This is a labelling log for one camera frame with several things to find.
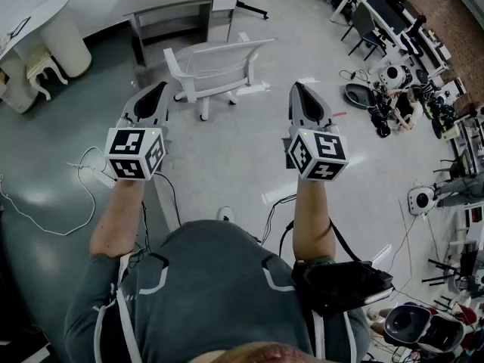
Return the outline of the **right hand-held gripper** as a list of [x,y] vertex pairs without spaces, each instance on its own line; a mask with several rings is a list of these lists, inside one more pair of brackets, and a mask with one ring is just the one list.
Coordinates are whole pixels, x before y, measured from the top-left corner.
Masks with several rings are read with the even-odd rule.
[[349,154],[346,137],[332,123],[330,106],[313,89],[295,82],[289,108],[293,126],[283,139],[286,168],[304,180],[334,181],[349,165]]

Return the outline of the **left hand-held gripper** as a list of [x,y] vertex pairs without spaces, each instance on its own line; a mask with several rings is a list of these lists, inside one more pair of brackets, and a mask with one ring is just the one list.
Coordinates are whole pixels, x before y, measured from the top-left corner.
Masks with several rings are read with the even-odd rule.
[[140,90],[109,129],[104,157],[116,179],[149,181],[161,169],[172,143],[166,126],[169,111],[163,109],[167,86],[159,82]]

